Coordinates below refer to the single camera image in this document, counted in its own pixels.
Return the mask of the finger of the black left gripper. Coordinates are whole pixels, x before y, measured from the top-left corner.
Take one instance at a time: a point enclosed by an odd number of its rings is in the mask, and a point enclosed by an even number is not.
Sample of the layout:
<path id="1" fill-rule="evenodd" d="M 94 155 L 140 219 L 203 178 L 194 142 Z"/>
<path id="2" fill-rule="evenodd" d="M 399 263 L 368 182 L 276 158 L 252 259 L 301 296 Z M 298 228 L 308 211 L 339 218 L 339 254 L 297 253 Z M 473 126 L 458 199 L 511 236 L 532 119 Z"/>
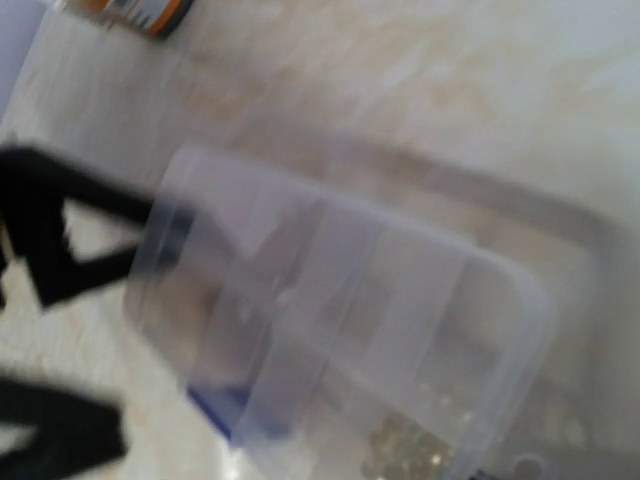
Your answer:
<path id="1" fill-rule="evenodd" d="M 134 263 L 130 246 L 79 261 L 71 251 L 63 215 L 72 200 L 131 221 L 150 221 L 152 209 L 171 214 L 174 231 L 189 232 L 195 211 L 152 201 L 114 181 L 77 169 L 34 146 L 1 149 L 1 230 L 17 259 L 26 263 L 43 308 L 125 279 Z"/>
<path id="2" fill-rule="evenodd" d="M 1 452 L 3 479 L 68 479 L 128 453 L 121 404 L 75 388 L 3 375 L 1 422 L 33 429 Z"/>

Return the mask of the clear plastic pill organizer box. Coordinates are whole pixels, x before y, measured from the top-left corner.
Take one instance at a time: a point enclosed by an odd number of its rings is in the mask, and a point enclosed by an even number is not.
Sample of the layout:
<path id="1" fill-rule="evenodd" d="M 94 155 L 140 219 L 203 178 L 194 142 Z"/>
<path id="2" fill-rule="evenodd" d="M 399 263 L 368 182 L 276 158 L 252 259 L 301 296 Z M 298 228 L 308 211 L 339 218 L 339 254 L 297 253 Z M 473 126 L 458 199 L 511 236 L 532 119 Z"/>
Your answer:
<path id="1" fill-rule="evenodd" d="M 365 148 L 186 144 L 125 305 L 270 479 L 593 479 L 597 217 Z"/>

